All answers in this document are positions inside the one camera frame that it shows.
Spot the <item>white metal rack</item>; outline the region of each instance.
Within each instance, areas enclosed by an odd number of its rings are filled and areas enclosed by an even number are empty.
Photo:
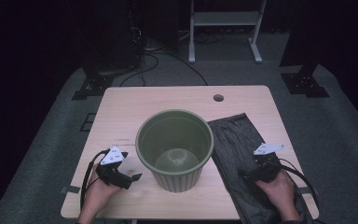
[[[267,0],[262,0],[261,7],[258,11],[241,11],[241,12],[195,12],[194,0],[191,0],[190,15],[190,42],[188,45],[188,61],[196,62],[194,46],[194,27],[196,26],[229,26],[229,25],[254,25],[255,30],[253,37],[248,38],[255,61],[262,63],[260,53],[255,41],[257,40],[260,30],[261,21],[263,20],[264,8]]]

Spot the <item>table top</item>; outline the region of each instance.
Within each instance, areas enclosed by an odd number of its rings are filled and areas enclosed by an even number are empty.
[[[224,97],[221,102],[213,98]],[[129,152],[118,167],[124,175],[142,173],[129,189],[115,194],[98,217],[124,219],[239,219],[212,159],[204,165],[200,180],[192,189],[171,193],[162,189],[142,165],[135,150],[136,134],[145,120],[167,109],[194,112],[206,121],[246,113],[266,143],[284,144],[277,156],[301,167],[266,86],[128,87],[106,90],[93,122],[89,138],[71,185],[81,187],[92,158],[112,145]],[[291,175],[299,187],[305,183]],[[319,216],[310,194],[303,195],[312,217]],[[80,193],[68,192],[62,206],[63,217],[80,213]]]

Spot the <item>hand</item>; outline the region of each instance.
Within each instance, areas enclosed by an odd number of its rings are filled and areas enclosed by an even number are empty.
[[[282,221],[299,220],[295,208],[294,183],[284,170],[280,170],[277,177],[270,183],[259,180],[255,184],[267,194],[271,203],[278,209]]]
[[[95,172],[97,166],[98,164],[95,164],[92,168],[92,174],[89,178],[88,189],[85,195],[85,202],[77,219],[77,222],[81,224],[92,223],[101,209],[109,202],[112,195],[121,190],[120,187],[106,185],[99,179]]]

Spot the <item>wrist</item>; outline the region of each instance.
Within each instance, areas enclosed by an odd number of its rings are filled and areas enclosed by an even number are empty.
[[[77,223],[81,224],[91,224],[94,222],[94,219],[96,218],[97,214],[89,209],[83,209],[80,212],[79,217],[77,218]]]
[[[300,216],[293,205],[278,208],[282,221],[297,221]]]

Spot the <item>black curtain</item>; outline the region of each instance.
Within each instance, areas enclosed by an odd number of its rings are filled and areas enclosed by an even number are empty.
[[[0,199],[67,78],[80,39],[65,1],[0,0]]]
[[[318,62],[358,110],[358,1],[302,0],[281,66]]]

